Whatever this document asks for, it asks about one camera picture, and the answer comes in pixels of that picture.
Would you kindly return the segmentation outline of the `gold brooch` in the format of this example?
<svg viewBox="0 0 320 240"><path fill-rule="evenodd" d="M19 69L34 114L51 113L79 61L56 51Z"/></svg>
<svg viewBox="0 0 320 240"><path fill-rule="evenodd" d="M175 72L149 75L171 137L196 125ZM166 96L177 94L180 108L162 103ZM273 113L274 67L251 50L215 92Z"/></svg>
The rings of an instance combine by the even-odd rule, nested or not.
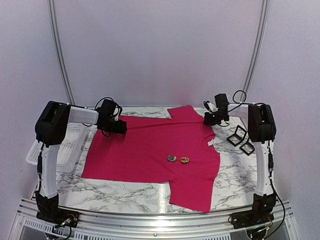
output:
<svg viewBox="0 0 320 240"><path fill-rule="evenodd" d="M188 157L181 157L179 161L183 164L187 164L190 162L190 159Z"/></svg>

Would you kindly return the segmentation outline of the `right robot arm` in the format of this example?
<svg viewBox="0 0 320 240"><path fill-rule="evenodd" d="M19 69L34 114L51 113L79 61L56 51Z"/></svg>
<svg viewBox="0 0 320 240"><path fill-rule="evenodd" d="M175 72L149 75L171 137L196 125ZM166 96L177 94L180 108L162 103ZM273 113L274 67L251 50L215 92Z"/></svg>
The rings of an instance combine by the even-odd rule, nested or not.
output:
<svg viewBox="0 0 320 240"><path fill-rule="evenodd" d="M203 123L206 126L227 123L230 117L245 119L244 135L248 138L243 141L237 133L232 136L238 142L232 142L246 154L256 154L257 185L253 195L250 210L235 212L230 215L229 221L234 229L247 228L274 220L273 208L281 199L274 184L274 143L276 137L276 123L270 105L266 103L247 103L245 101L229 102L225 93L214 97L215 102L204 101L207 110Z"/></svg>

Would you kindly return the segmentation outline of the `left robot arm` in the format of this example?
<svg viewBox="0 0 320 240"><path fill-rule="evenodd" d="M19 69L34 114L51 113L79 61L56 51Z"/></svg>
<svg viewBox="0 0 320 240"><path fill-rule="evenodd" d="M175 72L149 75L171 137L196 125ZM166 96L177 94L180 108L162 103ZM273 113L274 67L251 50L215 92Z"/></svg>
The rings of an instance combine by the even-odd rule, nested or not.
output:
<svg viewBox="0 0 320 240"><path fill-rule="evenodd" d="M93 109L68 103L49 101L35 124L36 140L41 145L37 158L38 189L35 191L36 217L61 225L76 225L77 211L59 207L56 173L60 145L69 123L95 125L102 135L125 134L127 123L119 117L123 108L111 97L98 101Z"/></svg>

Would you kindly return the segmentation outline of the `magenta t-shirt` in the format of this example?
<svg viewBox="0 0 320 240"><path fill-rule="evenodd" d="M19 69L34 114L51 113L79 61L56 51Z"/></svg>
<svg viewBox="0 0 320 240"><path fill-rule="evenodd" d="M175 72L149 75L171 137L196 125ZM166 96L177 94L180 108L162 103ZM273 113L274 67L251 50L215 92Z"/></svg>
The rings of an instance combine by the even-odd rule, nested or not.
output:
<svg viewBox="0 0 320 240"><path fill-rule="evenodd" d="M168 183L171 204L199 212L211 209L220 155L209 142L211 126L192 106L170 108L168 118L122 116L125 134L94 135L82 177L133 183ZM174 155L176 161L167 157ZM181 163L180 158L189 158Z"/></svg>

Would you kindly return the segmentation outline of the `round silver blue brooch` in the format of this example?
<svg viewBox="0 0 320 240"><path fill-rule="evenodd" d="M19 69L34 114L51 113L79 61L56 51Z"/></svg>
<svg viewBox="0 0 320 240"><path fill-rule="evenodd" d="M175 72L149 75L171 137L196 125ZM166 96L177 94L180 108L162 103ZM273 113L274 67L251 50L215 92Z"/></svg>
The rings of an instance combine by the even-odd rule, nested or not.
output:
<svg viewBox="0 0 320 240"><path fill-rule="evenodd" d="M175 162L177 160L177 157L175 155L169 155L167 157L168 162Z"/></svg>

